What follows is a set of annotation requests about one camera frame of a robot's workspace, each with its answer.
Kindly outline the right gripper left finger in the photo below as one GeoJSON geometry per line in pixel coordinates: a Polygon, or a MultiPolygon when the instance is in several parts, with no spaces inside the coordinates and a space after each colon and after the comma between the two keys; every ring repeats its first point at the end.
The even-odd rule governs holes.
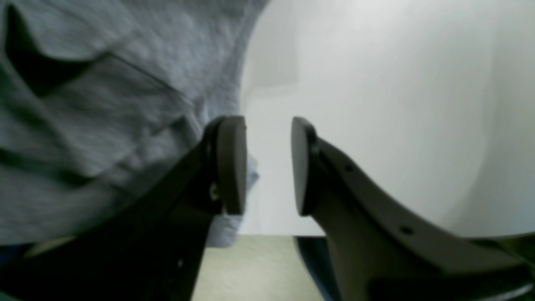
{"type": "Polygon", "coordinates": [[[189,301],[210,225],[242,215],[246,123],[219,117],[202,141],[141,200],[50,251],[1,270],[3,300],[189,301]]]}

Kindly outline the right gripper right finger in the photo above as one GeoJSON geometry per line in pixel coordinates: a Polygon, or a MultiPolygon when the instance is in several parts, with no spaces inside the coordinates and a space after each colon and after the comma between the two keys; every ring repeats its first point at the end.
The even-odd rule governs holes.
{"type": "Polygon", "coordinates": [[[292,121],[296,206],[323,230],[344,301],[525,301],[532,266],[436,227],[383,191],[305,118],[292,121]]]}

